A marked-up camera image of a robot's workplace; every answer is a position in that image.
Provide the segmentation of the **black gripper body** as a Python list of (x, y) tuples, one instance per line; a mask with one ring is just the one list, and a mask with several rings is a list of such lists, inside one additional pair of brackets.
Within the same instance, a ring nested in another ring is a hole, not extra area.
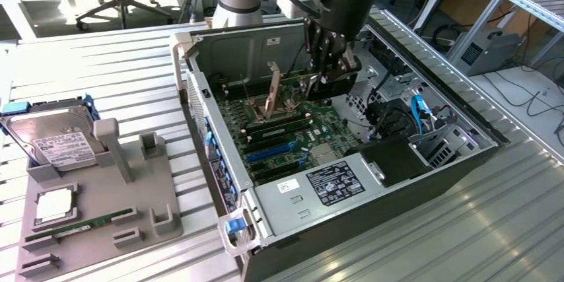
[(373, 0), (319, 0), (319, 17), (315, 25), (321, 29), (318, 43), (334, 33), (346, 42), (353, 41), (363, 26)]

